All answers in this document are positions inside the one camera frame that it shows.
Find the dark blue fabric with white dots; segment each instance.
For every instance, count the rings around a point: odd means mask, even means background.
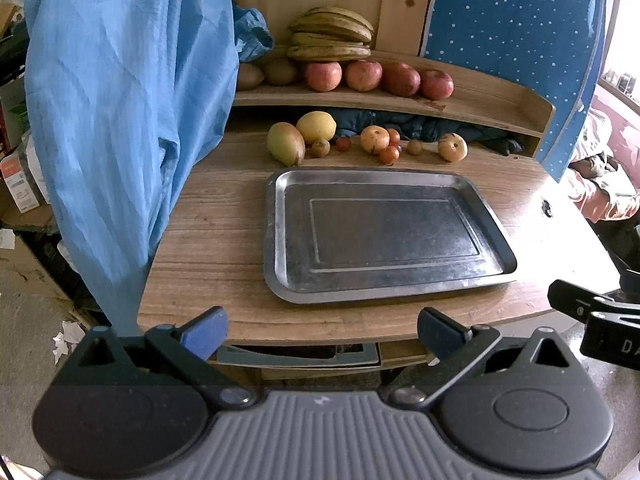
[[[596,85],[603,9],[604,0],[435,0],[425,57],[497,75],[553,103],[536,158],[559,180]]]

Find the wooden table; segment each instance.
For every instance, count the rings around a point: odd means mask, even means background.
[[[453,171],[469,178],[511,237],[518,279],[428,296],[296,305],[274,295],[262,276],[265,182],[282,166],[267,152],[268,124],[228,126],[222,143],[193,169],[171,215],[146,284],[138,322],[183,324],[213,305],[228,312],[229,342],[317,345],[416,337],[418,312],[432,306],[460,323],[502,323],[548,312],[549,284],[562,278],[599,294],[619,275],[574,204],[535,161],[471,146],[448,164],[434,152],[403,153],[396,168]],[[353,146],[332,148],[306,166],[377,166]],[[552,218],[543,212],[551,204]]]

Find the banana bunch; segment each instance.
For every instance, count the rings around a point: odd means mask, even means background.
[[[298,61],[348,61],[369,57],[373,26],[357,12],[340,7],[315,7],[289,28],[293,46],[287,56]]]

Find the concrete floor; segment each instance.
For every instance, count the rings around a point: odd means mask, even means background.
[[[17,463],[46,472],[47,463],[31,433],[31,414],[56,372],[52,338],[62,329],[65,312],[52,301],[17,294],[0,276],[0,453]],[[582,327],[566,334],[603,392],[615,428],[598,469],[612,479],[640,452],[640,372],[633,372],[585,358],[578,348]],[[363,374],[336,379],[337,384],[375,388],[379,375]],[[295,381],[289,386],[329,386],[335,381]]]

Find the silver baking tray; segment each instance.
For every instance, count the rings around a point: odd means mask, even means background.
[[[264,277],[291,303],[495,285],[516,267],[500,221],[459,175],[299,168],[267,181]]]

